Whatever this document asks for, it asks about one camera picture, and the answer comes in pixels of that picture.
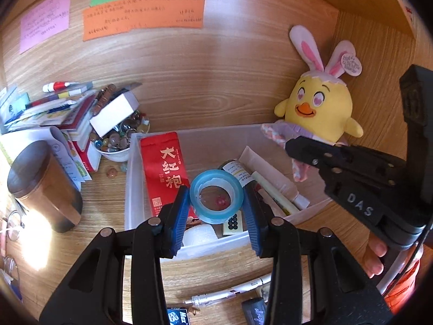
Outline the right hand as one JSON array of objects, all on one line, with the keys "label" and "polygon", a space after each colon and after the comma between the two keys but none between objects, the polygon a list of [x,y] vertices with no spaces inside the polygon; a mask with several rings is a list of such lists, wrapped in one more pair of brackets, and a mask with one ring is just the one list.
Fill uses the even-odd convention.
[{"label": "right hand", "polygon": [[373,233],[369,234],[368,244],[364,252],[361,266],[371,279],[374,276],[380,275],[384,270],[384,265],[380,258],[386,255],[388,246],[385,242],[375,236]]}]

